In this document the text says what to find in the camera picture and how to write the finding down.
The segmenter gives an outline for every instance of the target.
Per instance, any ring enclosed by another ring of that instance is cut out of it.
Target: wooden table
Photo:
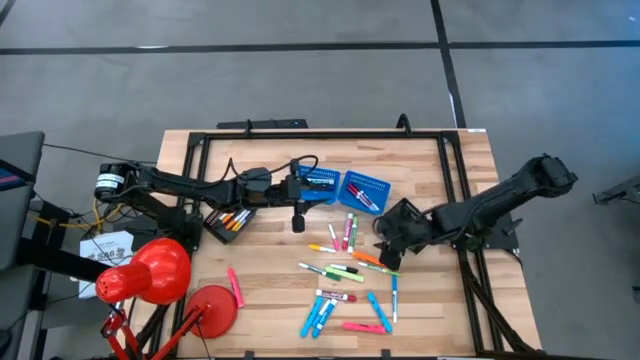
[[[165,132],[158,160],[160,170],[182,173],[189,132]],[[467,130],[460,130],[459,134],[472,193],[493,186],[498,176],[487,134]],[[198,151],[192,166],[193,177]],[[229,157],[233,157],[236,168],[242,171],[258,166],[274,168],[305,154],[317,155],[320,167],[342,173],[354,170],[390,182],[387,209],[403,197],[423,209],[447,201],[436,142],[429,139],[216,140],[211,144],[206,180],[220,178]],[[452,151],[448,154],[457,197],[461,199]],[[274,181],[284,175],[285,172],[274,174]],[[159,198],[167,204],[175,204],[171,197],[160,195]],[[201,210],[205,215],[210,211],[206,206]],[[378,323],[366,300],[368,291],[375,292],[384,311],[391,316],[390,277],[363,269],[364,284],[346,279],[334,282],[299,268],[297,263],[355,266],[355,261],[346,253],[319,253],[307,248],[310,243],[330,246],[327,225],[332,224],[340,237],[345,215],[352,211],[339,203],[315,207],[305,217],[306,231],[294,234],[290,208],[260,210],[245,232],[228,246],[204,232],[200,249],[193,255],[188,296],[206,285],[229,286],[226,268],[231,265],[238,274],[247,303],[239,310],[238,319],[229,333],[219,339],[206,340],[212,356],[238,357],[243,356],[245,350],[255,351],[256,356],[379,356],[381,349],[390,349],[394,356],[473,354],[457,256],[446,246],[427,247],[419,255],[410,254],[403,260],[401,271],[404,276],[399,278],[398,285],[399,320],[393,324],[392,335],[341,329],[344,321]],[[356,248],[377,254],[373,247],[377,239],[371,231],[373,216],[358,215],[360,226]],[[504,251],[490,250],[485,255],[496,305],[526,342],[539,347],[519,264]],[[311,336],[302,339],[300,328],[317,288],[355,294],[358,301],[339,303],[318,339]],[[131,321],[134,332],[142,328],[154,307],[142,301],[137,303]],[[479,303],[478,309],[485,347],[490,349],[486,313]],[[172,316],[171,309],[165,319],[163,344],[168,339]],[[188,334],[180,342],[178,357],[205,356],[200,338]]]

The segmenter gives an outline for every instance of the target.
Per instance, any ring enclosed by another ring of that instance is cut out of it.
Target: black metal frame
[[[278,139],[433,139],[437,141],[438,151],[440,155],[440,162],[442,166],[442,173],[445,183],[445,190],[447,193],[447,199],[449,201],[455,201],[455,189],[453,186],[451,169],[449,166],[449,160],[447,156],[447,144],[450,144],[453,149],[453,155],[456,162],[456,167],[458,169],[458,176],[460,178],[460,183],[462,187],[462,194],[464,198],[468,198],[471,196],[471,191],[469,187],[469,182],[467,179],[466,170],[464,167],[464,160],[462,155],[462,149],[460,146],[460,138],[458,131],[455,130],[444,130],[444,131],[428,131],[428,130],[418,130],[414,131],[411,129],[411,125],[409,124],[406,116],[400,116],[396,128],[403,129],[404,131],[395,130],[395,131],[297,131],[297,132],[287,132],[287,131],[278,131],[278,130],[269,130],[269,131],[253,131],[251,122],[247,121],[247,128],[243,132],[233,132],[233,133],[191,133],[189,135],[187,153],[185,155],[184,167],[182,170],[183,176],[190,176],[191,168],[194,162],[195,157],[195,149],[196,146],[201,146],[200,152],[200,162],[197,170],[197,179],[205,180],[205,173],[207,169],[207,160],[209,158],[209,149],[211,146],[211,142],[214,140],[240,140],[240,139],[270,139],[270,140],[278,140]],[[179,198],[178,204],[183,205],[184,199]],[[199,204],[196,203],[194,205],[194,210],[199,207]],[[193,251],[197,250],[197,246],[192,249],[188,249],[189,256],[192,255]],[[477,355],[481,355],[483,353],[487,353],[484,350],[484,343],[482,340],[482,332],[480,328],[480,321],[478,318],[478,310],[476,308],[475,297],[478,297],[483,305],[487,307],[487,313],[489,314],[489,324],[491,329],[492,341],[493,341],[493,349],[497,353],[502,353],[504,347],[502,345],[502,335],[505,338],[515,336],[515,341],[521,341],[521,339],[517,336],[515,331],[513,331],[508,323],[504,320],[504,317],[499,313],[498,309],[493,306],[493,298],[491,293],[491,285],[489,283],[489,274],[487,271],[486,261],[484,259],[483,250],[479,249],[475,253],[476,266],[478,270],[478,274],[480,276],[480,281],[476,279],[475,275],[471,271],[471,266],[469,264],[469,259],[466,250],[462,248],[457,249],[458,260],[461,269],[461,275],[463,278],[463,288],[465,293],[465,300],[467,305],[467,311],[469,313],[469,322],[471,326],[471,333],[473,337],[473,345],[474,350]],[[176,330],[182,324],[182,318],[184,315],[184,306],[185,306],[185,298],[180,299],[176,303],[176,308],[174,312],[174,316],[172,319],[172,334],[176,332]],[[158,307],[156,312],[162,311],[162,307]],[[146,329],[150,329],[155,332],[151,335],[151,346],[150,353],[154,354],[159,349],[160,342],[160,334],[162,332],[162,321],[158,317],[152,317],[153,323],[155,326],[145,326]],[[174,348],[172,352],[169,354],[171,358],[176,358],[177,356],[177,348]],[[425,357],[407,357],[410,359],[417,358],[425,358]]]

